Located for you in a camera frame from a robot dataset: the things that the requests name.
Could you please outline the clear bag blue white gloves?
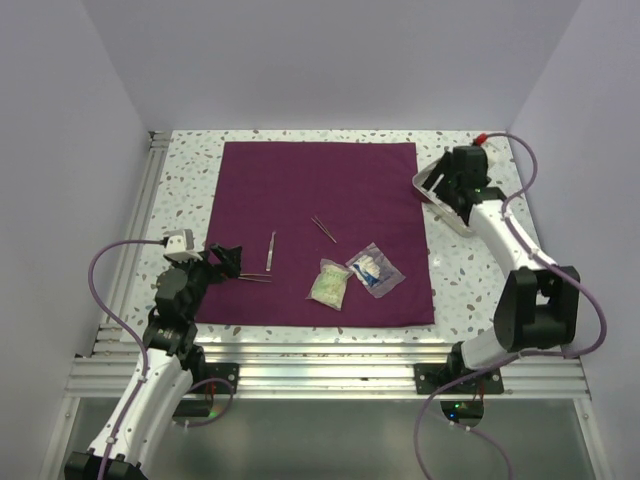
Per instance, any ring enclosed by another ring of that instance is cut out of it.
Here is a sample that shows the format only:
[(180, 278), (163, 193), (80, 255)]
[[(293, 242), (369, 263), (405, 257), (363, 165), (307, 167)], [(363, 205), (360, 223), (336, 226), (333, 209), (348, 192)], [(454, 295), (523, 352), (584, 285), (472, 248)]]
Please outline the clear bag blue white gloves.
[(358, 252), (345, 266), (376, 299), (384, 297), (405, 280), (375, 243)]

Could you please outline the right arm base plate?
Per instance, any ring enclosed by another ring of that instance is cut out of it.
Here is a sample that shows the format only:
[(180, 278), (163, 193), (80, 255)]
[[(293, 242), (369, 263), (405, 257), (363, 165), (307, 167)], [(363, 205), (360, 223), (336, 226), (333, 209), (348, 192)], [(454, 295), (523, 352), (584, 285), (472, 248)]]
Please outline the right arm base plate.
[(413, 365), (413, 373), (418, 395), (431, 395), (449, 383), (452, 386), (443, 390), (443, 393), (500, 395), (505, 392), (499, 369), (483, 374), (463, 369), (459, 375), (455, 375), (445, 364), (416, 363)]

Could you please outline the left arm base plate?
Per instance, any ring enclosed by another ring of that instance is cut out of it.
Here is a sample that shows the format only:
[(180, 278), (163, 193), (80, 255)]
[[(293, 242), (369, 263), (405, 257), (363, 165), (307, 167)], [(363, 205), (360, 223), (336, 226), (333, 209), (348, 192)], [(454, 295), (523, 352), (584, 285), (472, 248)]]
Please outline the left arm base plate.
[(240, 365), (231, 362), (207, 363), (204, 373), (194, 381), (194, 384), (211, 378), (215, 378), (216, 381), (194, 387), (192, 392), (211, 396), (236, 394), (240, 379)]

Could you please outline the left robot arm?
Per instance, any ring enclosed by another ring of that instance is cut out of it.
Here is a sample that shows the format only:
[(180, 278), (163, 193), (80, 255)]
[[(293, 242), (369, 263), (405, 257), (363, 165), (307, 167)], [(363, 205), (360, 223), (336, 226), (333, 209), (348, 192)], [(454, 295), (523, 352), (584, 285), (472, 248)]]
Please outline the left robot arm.
[(145, 479), (176, 409), (191, 393), (237, 392), (239, 367), (218, 372), (195, 341), (195, 317), (210, 286), (241, 274), (241, 247), (218, 244), (196, 252), (175, 237), (159, 240), (168, 270), (156, 281), (154, 304), (143, 334), (132, 337), (140, 354), (131, 378), (105, 426), (64, 466), (67, 479)]

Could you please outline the thin dark tweezers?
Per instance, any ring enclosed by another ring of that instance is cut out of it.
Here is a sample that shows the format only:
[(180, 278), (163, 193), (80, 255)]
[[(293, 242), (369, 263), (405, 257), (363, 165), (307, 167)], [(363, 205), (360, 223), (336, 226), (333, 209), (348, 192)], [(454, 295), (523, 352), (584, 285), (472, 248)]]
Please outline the thin dark tweezers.
[(322, 221), (317, 217), (317, 215), (314, 215), (311, 218), (311, 220), (334, 244), (337, 244), (336, 238), (332, 235), (329, 229), (322, 223)]

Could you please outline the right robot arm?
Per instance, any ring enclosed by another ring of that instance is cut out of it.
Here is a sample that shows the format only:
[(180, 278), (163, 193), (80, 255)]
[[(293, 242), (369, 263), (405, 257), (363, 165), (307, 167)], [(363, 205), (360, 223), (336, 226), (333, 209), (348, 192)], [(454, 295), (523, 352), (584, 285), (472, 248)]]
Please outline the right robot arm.
[(449, 215), (455, 228), (475, 233), (500, 267), (505, 285), (492, 327), (455, 344), (446, 363), (429, 374), (436, 386), (468, 392), (502, 361), (529, 350), (548, 350), (575, 337), (580, 280), (540, 251), (515, 219), (503, 191), (492, 185), (489, 159), (479, 145), (444, 153), (413, 178), (428, 205)]

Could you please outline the green gauze bag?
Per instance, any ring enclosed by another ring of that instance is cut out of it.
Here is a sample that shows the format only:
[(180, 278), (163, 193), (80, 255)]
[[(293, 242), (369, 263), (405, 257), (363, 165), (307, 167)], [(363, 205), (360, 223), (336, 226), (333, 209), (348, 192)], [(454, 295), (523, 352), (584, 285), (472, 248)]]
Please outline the green gauze bag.
[(316, 276), (307, 300), (341, 311), (348, 281), (353, 272), (329, 259), (320, 261), (320, 271)]

